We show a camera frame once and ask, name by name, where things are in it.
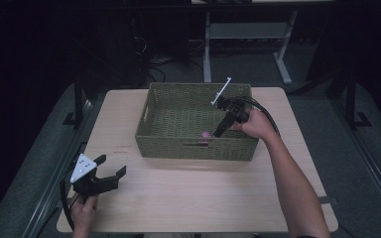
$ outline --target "dark background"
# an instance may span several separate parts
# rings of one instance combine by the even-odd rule
[[[109,78],[103,82],[88,81],[84,87],[90,96],[104,87],[139,87],[145,79],[132,51],[130,29],[118,33],[125,42],[121,47],[115,45],[113,38],[103,37],[112,26],[107,22],[125,26],[127,19],[117,14],[101,18],[71,10],[86,4],[0,1],[0,201],[55,103],[79,71],[94,65],[90,74]],[[317,36],[312,32],[314,21],[309,14],[301,14],[292,41]],[[77,42],[101,53],[102,58],[120,69],[113,71],[91,59]],[[111,56],[108,52],[113,49],[119,52]],[[338,66],[345,69],[342,77],[355,75],[381,110],[381,1],[337,1],[332,7],[308,80]]]

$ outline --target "cable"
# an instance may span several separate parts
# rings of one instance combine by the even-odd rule
[[[73,220],[70,216],[70,209],[67,205],[67,198],[66,198],[66,187],[65,187],[65,179],[67,176],[67,173],[69,173],[71,169],[66,170],[66,172],[63,175],[63,179],[60,182],[60,189],[61,189],[61,202],[63,207],[64,216],[66,216],[67,223],[69,224],[70,228],[73,231]]]
[[[230,58],[230,57],[233,57],[235,55],[239,55],[239,54],[242,54],[244,51],[245,51],[245,47],[243,46],[243,43],[239,42],[239,44],[236,44],[235,42],[232,42],[231,44],[229,44],[229,41],[228,42],[224,42],[223,45],[220,45],[220,46],[212,46],[211,47],[213,52],[211,53],[211,55],[214,57],[214,58]],[[214,51],[216,50],[216,48],[222,50],[222,52],[220,52],[219,54],[216,54]]]
[[[158,63],[157,66],[160,66],[160,65],[163,65],[163,64],[166,64],[166,63],[169,63],[169,62],[173,62],[173,61],[176,61],[176,60],[173,59],[173,58],[150,59],[151,63]]]
[[[286,94],[287,95],[302,95],[302,94],[314,89],[315,87],[319,86],[320,84],[322,84],[322,83],[324,83],[330,79],[333,79],[333,77],[336,74],[341,73],[342,71],[343,71],[343,68],[337,67],[337,68],[331,70],[330,72],[322,75],[321,77],[310,81],[309,83],[303,85],[302,87],[300,87],[296,90],[286,92]]]
[[[345,231],[345,233],[347,233],[350,237],[352,238],[355,238],[355,236],[345,227],[343,226],[341,223],[338,222],[338,226],[343,230]]]
[[[143,53],[143,52],[147,49],[147,47],[148,47],[147,41],[145,41],[145,39],[144,39],[144,38],[141,38],[141,37],[135,37],[134,39],[135,39],[135,40],[140,40],[140,41],[142,41],[142,42],[144,43],[144,49],[142,49],[142,50],[140,51],[141,53]]]
[[[193,42],[200,43],[200,44],[198,46],[190,49],[190,57],[193,54],[196,54],[198,52],[202,52],[204,49],[204,46],[205,46],[205,42],[203,40],[190,40],[190,43],[193,43]]]
[[[148,69],[158,71],[163,76],[163,82],[166,82],[166,74],[163,71],[154,67],[149,67]],[[157,82],[156,78],[151,73],[149,73],[149,76],[153,79],[154,82]]]
[[[73,202],[70,204],[69,211],[72,209],[72,206],[75,204],[75,202],[78,200],[79,195],[73,200]]]
[[[55,215],[55,213],[58,211],[58,207],[55,207],[55,209],[52,211],[52,213],[48,216],[48,218],[45,220],[45,223],[43,223],[42,228],[40,228],[39,233],[37,233],[37,238],[40,237],[43,230],[45,229],[46,225],[49,223],[49,221],[52,219],[52,217]]]
[[[195,61],[193,61],[193,60],[188,60],[188,62],[190,62],[190,63],[196,65],[196,66],[203,72],[203,67],[202,67],[201,65],[199,65],[199,63],[197,63],[197,62],[195,62]]]
[[[83,45],[79,40],[77,40],[76,38],[73,38],[73,40],[74,40],[80,47],[82,47],[87,53],[89,53],[90,55],[92,55],[93,57],[95,57],[97,60],[99,60],[99,61],[100,61],[101,63],[103,63],[105,66],[107,66],[107,68],[109,68],[110,70],[112,70],[116,75],[122,77],[122,73],[120,73],[120,72],[117,71],[115,68],[113,68],[112,66],[110,66],[106,61],[104,61],[102,58],[100,58],[98,55],[96,55],[94,52],[92,52],[89,48],[87,48],[85,45]]]
[[[258,108],[261,112],[263,112],[267,116],[267,118],[271,122],[271,125],[273,126],[274,130],[277,132],[277,134],[279,136],[281,136],[280,130],[278,129],[277,124],[275,123],[271,114],[268,112],[268,110],[265,107],[261,106],[261,104],[259,104],[259,102],[257,102],[255,99],[253,99],[249,96],[240,96],[240,97],[225,98],[224,101],[225,102],[236,102],[236,103],[245,102],[245,103],[248,103],[248,104]]]

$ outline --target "table leg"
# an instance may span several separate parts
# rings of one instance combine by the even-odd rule
[[[283,78],[283,81],[285,84],[292,83],[289,73],[287,72],[286,65],[284,64],[283,58],[284,58],[284,53],[286,52],[286,49],[287,49],[287,45],[289,44],[290,36],[292,35],[292,32],[293,32],[293,26],[296,22],[297,13],[298,11],[292,12],[292,15],[286,27],[286,32],[283,38],[283,44],[281,45],[280,50],[274,53],[275,62],[277,63],[278,70],[280,71],[281,77]]]
[[[209,12],[206,12],[205,22],[205,54],[203,56],[203,82],[212,82],[211,62],[209,61]]]

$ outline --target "person's left hand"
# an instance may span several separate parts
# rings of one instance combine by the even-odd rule
[[[70,215],[72,216],[74,226],[73,237],[87,237],[91,232],[92,222],[97,210],[98,195],[90,196],[86,202],[84,202],[82,196],[77,193],[75,195],[78,198],[70,208]]]

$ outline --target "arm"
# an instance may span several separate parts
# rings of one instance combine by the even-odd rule
[[[81,196],[78,196],[76,202],[70,209],[73,220],[73,238],[88,237],[91,232],[92,222],[95,216],[95,210],[98,205],[98,195],[90,196],[86,202]]]
[[[231,129],[241,130],[265,142],[290,236],[330,237],[318,196],[283,140],[262,112],[250,110],[249,115],[248,122],[234,124]]]

